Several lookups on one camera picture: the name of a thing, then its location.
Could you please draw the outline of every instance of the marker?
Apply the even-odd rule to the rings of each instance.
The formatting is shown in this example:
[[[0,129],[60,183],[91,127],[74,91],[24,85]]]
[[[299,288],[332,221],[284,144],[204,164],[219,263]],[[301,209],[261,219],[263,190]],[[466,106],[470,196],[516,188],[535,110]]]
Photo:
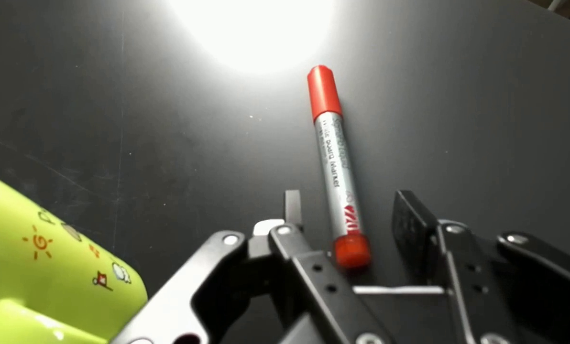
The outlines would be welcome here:
[[[342,108],[328,66],[309,68],[307,91],[334,234],[332,255],[338,267],[359,269],[370,261],[370,248],[361,230],[359,202],[342,131]]]

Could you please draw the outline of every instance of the red marker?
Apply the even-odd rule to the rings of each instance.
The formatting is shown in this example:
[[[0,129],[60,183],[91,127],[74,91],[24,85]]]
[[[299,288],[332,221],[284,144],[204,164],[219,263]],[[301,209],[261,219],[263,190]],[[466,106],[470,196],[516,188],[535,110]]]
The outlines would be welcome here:
[[[342,131],[342,108],[328,66],[317,64],[307,72],[307,91],[334,230],[332,255],[343,269],[365,267],[370,261],[370,248],[361,230],[359,202]]]

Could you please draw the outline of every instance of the red cap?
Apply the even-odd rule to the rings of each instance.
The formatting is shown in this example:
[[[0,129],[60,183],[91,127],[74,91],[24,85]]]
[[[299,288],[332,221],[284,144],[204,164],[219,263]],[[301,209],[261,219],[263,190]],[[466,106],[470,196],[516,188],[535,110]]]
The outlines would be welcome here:
[[[361,230],[347,230],[332,242],[334,261],[342,269],[359,269],[368,265],[368,242]]]
[[[321,112],[326,112],[326,110],[342,114],[334,74],[326,64],[315,64],[309,68],[307,91],[309,91],[311,120],[315,120]]]

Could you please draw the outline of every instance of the table surface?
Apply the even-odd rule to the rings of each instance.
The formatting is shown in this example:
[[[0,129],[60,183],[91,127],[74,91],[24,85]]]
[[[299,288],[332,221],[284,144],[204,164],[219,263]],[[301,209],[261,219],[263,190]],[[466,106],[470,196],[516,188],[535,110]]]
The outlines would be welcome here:
[[[0,177],[148,292],[211,230],[280,215],[284,188],[328,248],[317,62],[336,74],[370,274],[405,274],[395,188],[481,238],[570,251],[570,22],[518,0],[1,0]]]

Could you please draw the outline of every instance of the yellow object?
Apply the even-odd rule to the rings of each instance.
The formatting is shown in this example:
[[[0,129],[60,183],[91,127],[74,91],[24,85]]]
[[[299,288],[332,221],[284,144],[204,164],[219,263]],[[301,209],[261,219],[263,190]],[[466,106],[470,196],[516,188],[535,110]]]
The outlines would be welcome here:
[[[0,344],[104,344],[145,301],[127,263],[0,181]]]

